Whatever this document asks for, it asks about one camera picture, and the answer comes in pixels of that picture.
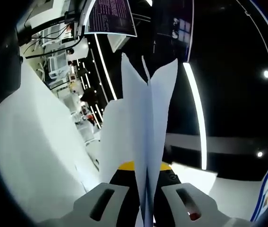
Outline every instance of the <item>blue stripe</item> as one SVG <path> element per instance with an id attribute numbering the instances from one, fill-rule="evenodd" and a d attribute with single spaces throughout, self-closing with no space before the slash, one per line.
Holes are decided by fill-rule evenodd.
<path id="1" fill-rule="evenodd" d="M 268 172 L 267 172 L 266 176 L 264 177 L 263 184 L 262 184 L 261 189 L 260 189 L 260 195 L 258 198 L 256 209 L 251 217 L 251 221 L 256 220 L 259 216 L 259 213 L 260 213 L 260 210 L 262 208 L 263 201 L 264 201 L 263 191 L 264 191 L 264 187 L 266 185 L 267 180 L 268 180 Z"/>

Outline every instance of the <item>yellow part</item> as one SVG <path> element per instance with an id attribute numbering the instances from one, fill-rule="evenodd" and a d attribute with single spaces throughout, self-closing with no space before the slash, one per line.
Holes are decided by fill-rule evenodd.
<path id="1" fill-rule="evenodd" d="M 121 166 L 119 166 L 118 169 L 119 170 L 134 171 L 135 170 L 135 163 L 134 163 L 134 161 L 123 163 Z M 160 171 L 164 171 L 164 170 L 171 170 L 171 168 L 168 164 L 163 162 L 160 166 Z"/>
<path id="2" fill-rule="evenodd" d="M 134 163 L 134 161 L 123 163 L 121 166 L 119 166 L 118 169 L 119 170 L 134 171 L 135 170 L 135 163 Z"/>

